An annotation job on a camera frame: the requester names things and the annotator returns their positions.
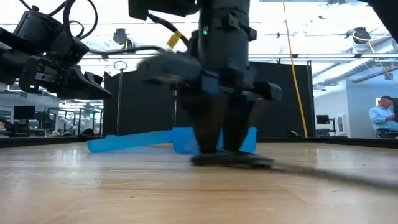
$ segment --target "wooden table surface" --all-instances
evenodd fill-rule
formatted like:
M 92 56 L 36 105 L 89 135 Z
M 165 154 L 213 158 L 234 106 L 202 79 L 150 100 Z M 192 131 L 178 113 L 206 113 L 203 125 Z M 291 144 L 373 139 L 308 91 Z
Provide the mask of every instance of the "wooden table surface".
M 279 161 L 398 182 L 398 150 L 258 144 Z M 264 170 L 191 167 L 168 145 L 0 149 L 0 223 L 397 224 L 398 195 Z

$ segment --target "yellow cable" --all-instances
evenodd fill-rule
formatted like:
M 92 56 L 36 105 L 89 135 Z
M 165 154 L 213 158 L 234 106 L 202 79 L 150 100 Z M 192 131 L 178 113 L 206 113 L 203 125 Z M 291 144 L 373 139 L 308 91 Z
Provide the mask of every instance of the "yellow cable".
M 299 86 L 297 85 L 297 79 L 296 79 L 296 71 L 294 69 L 294 62 L 293 62 L 293 53 L 292 53 L 292 44 L 290 43 L 290 34 L 289 34 L 289 25 L 287 24 L 287 14 L 286 14 L 286 5 L 285 5 L 285 0 L 282 0 L 282 3 L 284 5 L 284 12 L 285 12 L 285 24 L 286 24 L 286 32 L 287 32 L 287 42 L 289 44 L 289 52 L 290 52 L 290 62 L 292 64 L 292 73 L 293 73 L 293 80 L 294 80 L 294 86 L 296 89 L 296 94 L 297 94 L 297 99 L 298 99 L 298 105 L 300 107 L 300 113 L 301 113 L 301 120 L 303 123 L 303 129 L 304 129 L 304 136 L 307 138 L 307 125 L 305 124 L 305 117 L 304 117 L 304 110 L 303 110 L 303 105 L 301 103 L 301 96 L 299 92 Z
M 372 53 L 375 54 L 376 52 L 374 51 L 372 44 L 371 44 L 370 42 L 368 42 L 368 44 L 369 44 L 369 46 L 370 46 L 370 48 L 371 48 Z M 390 77 L 390 79 L 391 79 L 394 83 L 396 83 L 396 84 L 398 85 L 398 82 L 395 81 L 395 80 L 393 79 L 393 77 L 392 77 L 390 74 L 388 74 L 388 72 L 386 71 L 386 68 L 384 68 L 384 66 L 383 66 L 383 64 L 380 62 L 380 60 L 377 60 L 377 62 L 379 62 L 381 68 L 383 69 L 383 72 L 384 72 L 388 77 Z
M 170 39 L 167 41 L 167 46 L 169 46 L 171 49 L 175 47 L 175 45 L 179 42 L 180 38 L 182 36 L 182 33 L 180 31 L 176 31 Z

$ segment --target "blue object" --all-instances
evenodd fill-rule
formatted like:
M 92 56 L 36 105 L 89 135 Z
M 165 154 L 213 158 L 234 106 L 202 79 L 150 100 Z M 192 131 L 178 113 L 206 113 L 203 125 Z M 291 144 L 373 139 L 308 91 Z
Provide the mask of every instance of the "blue object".
M 257 129 L 250 128 L 244 140 L 241 151 L 254 153 L 256 151 Z M 130 134 L 127 136 L 107 136 L 104 139 L 87 142 L 91 152 L 108 152 L 132 147 L 150 146 L 173 142 L 174 151 L 178 154 L 199 153 L 198 144 L 193 134 L 193 128 L 173 128 L 170 131 L 153 131 L 149 133 Z M 223 146 L 223 135 L 220 133 L 218 148 Z
M 152 131 L 126 136 L 107 136 L 103 139 L 87 141 L 91 152 L 108 152 L 132 147 L 150 146 L 172 142 L 172 131 Z

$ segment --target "black curtain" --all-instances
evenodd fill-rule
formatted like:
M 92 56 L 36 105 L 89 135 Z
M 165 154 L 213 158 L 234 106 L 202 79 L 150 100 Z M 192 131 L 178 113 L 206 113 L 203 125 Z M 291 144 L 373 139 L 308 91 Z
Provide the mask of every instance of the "black curtain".
M 145 85 L 123 74 L 120 134 L 170 130 L 173 127 L 174 98 L 166 87 Z M 104 102 L 104 135 L 116 134 L 119 75 L 105 79 L 105 88 L 113 97 Z
M 289 131 L 304 136 L 299 101 L 294 87 L 291 65 L 251 62 L 257 77 L 276 83 L 282 88 L 282 101 L 259 101 L 255 107 L 258 138 L 287 137 Z M 304 116 L 309 137 L 315 136 L 313 93 L 310 66 L 295 65 Z M 134 78 L 134 72 L 123 75 L 121 134 L 170 130 L 189 127 L 191 122 L 184 110 L 175 103 L 173 93 L 166 87 L 144 85 Z M 105 79 L 105 88 L 113 98 L 104 102 L 104 135 L 116 134 L 119 75 Z
M 258 101 L 254 110 L 258 117 L 254 126 L 258 138 L 283 138 L 289 131 L 304 136 L 299 101 L 294 87 L 291 65 L 276 63 L 250 62 L 257 69 L 257 79 L 267 80 L 282 88 L 282 101 Z M 295 65 L 298 89 L 302 100 L 304 117 L 309 137 L 315 136 L 313 115 L 313 89 L 310 66 Z M 177 127 L 190 127 L 191 122 L 184 110 L 177 104 Z

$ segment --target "ceiling light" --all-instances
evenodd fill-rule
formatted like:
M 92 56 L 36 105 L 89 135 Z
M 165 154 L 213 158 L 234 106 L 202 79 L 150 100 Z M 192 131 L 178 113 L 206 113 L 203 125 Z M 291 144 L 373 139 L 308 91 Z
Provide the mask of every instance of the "ceiling light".
M 63 103 L 64 105 L 82 105 L 85 106 L 87 105 L 86 103 Z
M 84 106 L 80 106 L 80 105 L 63 105 L 63 104 L 60 104 L 59 105 L 59 107 L 61 107 L 61 108 L 84 108 Z
M 62 108 L 62 110 L 65 110 L 65 111 L 60 111 L 60 112 L 63 112 L 62 115 L 64 115 L 67 112 L 80 111 L 81 108 Z
M 290 58 L 289 54 L 249 54 L 249 58 Z
M 362 58 L 398 58 L 398 54 L 362 54 Z
M 298 58 L 353 58 L 355 54 L 299 54 Z
M 110 59 L 142 59 L 142 58 L 147 58 L 147 57 L 152 57 L 155 56 L 156 54 L 124 54 L 124 55 L 110 55 Z M 100 55 L 92 55 L 92 54 L 86 54 L 83 56 L 84 59 L 102 59 Z
M 58 97 L 56 93 L 50 93 L 50 92 L 49 92 L 49 91 L 47 91 L 47 90 L 43 90 L 43 93 L 47 93 L 47 94 L 49 94 L 49 95 L 52 95 L 52 96 Z
M 81 103 L 89 103 L 91 100 L 79 100 L 79 99 L 74 99 L 74 101 L 81 102 Z

